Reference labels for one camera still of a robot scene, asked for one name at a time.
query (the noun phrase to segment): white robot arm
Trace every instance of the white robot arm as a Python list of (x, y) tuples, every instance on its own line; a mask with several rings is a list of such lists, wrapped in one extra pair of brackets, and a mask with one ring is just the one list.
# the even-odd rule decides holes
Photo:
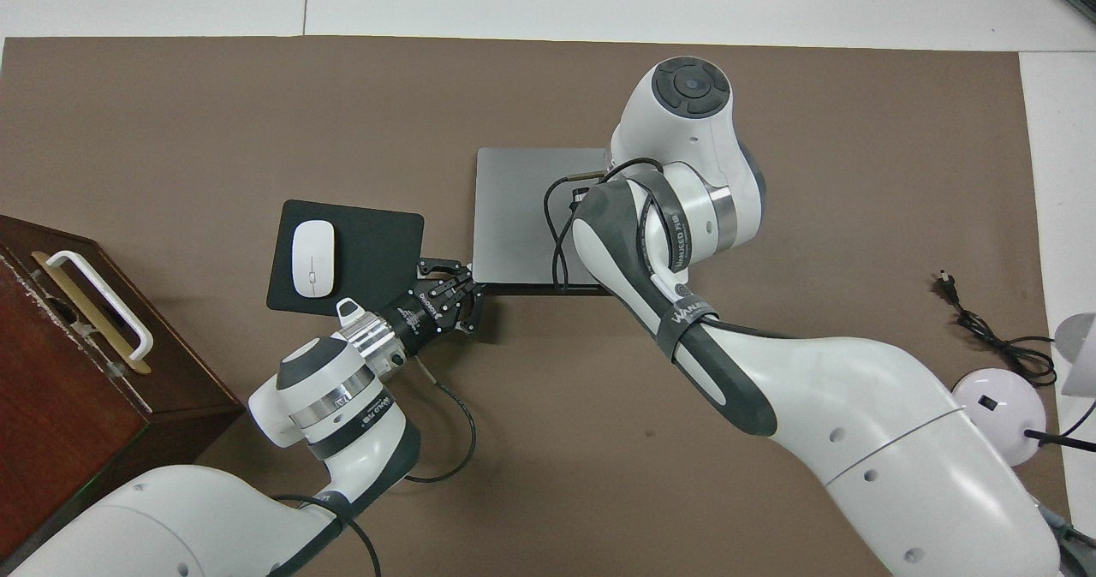
[(1055, 541), (1012, 469), (945, 387), (892, 346), (780, 339), (716, 319), (688, 265), (750, 240), (764, 182), (739, 146), (708, 61), (655, 66), (628, 101), (610, 168), (579, 205), (575, 246), (659, 348), (732, 425), (818, 476), (895, 575), (1053, 577)]
[(449, 280), (420, 280), (377, 313), (339, 302), (340, 331), (286, 357), (251, 396), (251, 414), (272, 442), (307, 440), (330, 473), (331, 483), (308, 504), (282, 505), (218, 469), (161, 467), (88, 508), (13, 575), (297, 572), (419, 460), (419, 430), (383, 381), (438, 333), (471, 331), (479, 323), (482, 287), (469, 268), (423, 258), (419, 271)]

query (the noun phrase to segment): circular button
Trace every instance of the circular button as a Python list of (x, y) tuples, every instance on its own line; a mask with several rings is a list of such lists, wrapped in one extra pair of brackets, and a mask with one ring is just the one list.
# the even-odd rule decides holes
[(685, 101), (681, 93), (674, 90), (673, 82), (670, 81), (670, 77), (658, 76), (654, 77), (654, 90), (662, 98), (662, 101), (670, 104), (670, 108), (676, 109), (682, 105)]
[(687, 98), (703, 98), (711, 91), (711, 78), (699, 66), (686, 66), (674, 75), (674, 89)]

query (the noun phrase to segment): white handle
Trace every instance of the white handle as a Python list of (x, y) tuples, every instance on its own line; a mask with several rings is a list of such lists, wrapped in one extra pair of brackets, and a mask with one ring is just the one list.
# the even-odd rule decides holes
[(129, 355), (129, 360), (140, 361), (144, 359), (145, 355), (148, 354), (148, 351), (152, 350), (152, 333), (149, 332), (145, 324), (141, 323), (136, 315), (134, 315), (134, 313), (129, 309), (129, 306), (122, 302), (117, 293), (114, 292), (114, 288), (110, 287), (110, 285), (103, 281), (102, 275), (95, 271), (93, 265), (88, 263), (88, 260), (84, 257), (75, 251), (62, 249), (61, 251), (50, 256), (49, 260), (46, 261), (46, 264), (50, 267), (59, 267), (64, 264), (66, 260), (71, 260), (72, 263), (76, 264), (77, 269), (83, 273), (83, 276), (88, 278), (88, 281), (91, 282), (91, 285), (93, 285), (95, 290), (103, 295), (106, 302), (111, 304), (114, 312), (117, 312), (118, 316), (122, 316), (122, 319), (129, 325), (129, 328), (133, 328), (134, 332), (137, 333), (137, 338), (140, 342), (137, 344), (137, 348), (134, 349), (133, 354)]
[(365, 309), (363, 309), (356, 301), (347, 296), (335, 304), (335, 314), (339, 314), (339, 326), (345, 328), (353, 325), (354, 321), (359, 319), (362, 316), (365, 316)]

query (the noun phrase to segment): brown wooden cabinet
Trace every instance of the brown wooden cabinet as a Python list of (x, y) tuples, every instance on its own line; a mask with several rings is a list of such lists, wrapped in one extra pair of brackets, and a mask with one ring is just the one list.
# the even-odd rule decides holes
[[(147, 328), (142, 363), (127, 362), (137, 332), (73, 262), (43, 267), (61, 250)], [(242, 411), (94, 241), (0, 216), (0, 573), (118, 485), (195, 460)]]

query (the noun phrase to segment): metal ring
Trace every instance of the metal ring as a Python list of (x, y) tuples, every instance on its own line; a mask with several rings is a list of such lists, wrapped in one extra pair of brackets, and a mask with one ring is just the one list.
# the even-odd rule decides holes
[(320, 397), (297, 412), (290, 414), (289, 418), (301, 429), (317, 425), (331, 412), (345, 406), (358, 393), (362, 393), (373, 382), (373, 372), (363, 364), (342, 384), (329, 391), (324, 397)]

